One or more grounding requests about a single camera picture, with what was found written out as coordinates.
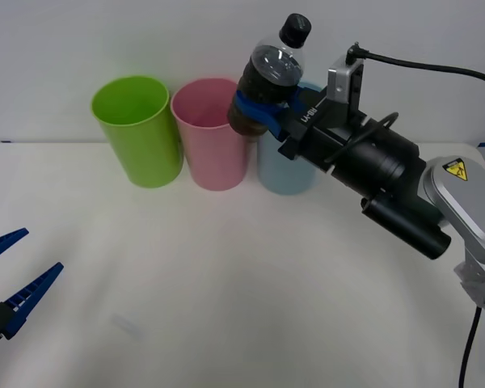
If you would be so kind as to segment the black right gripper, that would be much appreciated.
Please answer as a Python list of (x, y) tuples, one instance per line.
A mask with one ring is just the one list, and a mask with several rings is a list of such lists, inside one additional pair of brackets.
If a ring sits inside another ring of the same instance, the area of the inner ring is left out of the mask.
[(233, 129), (248, 137), (270, 132), (281, 145), (278, 152), (289, 160), (303, 158), (328, 171), (348, 150), (350, 140), (373, 127), (363, 112), (327, 99), (325, 90), (298, 86), (285, 105), (256, 103), (241, 91), (233, 97)]

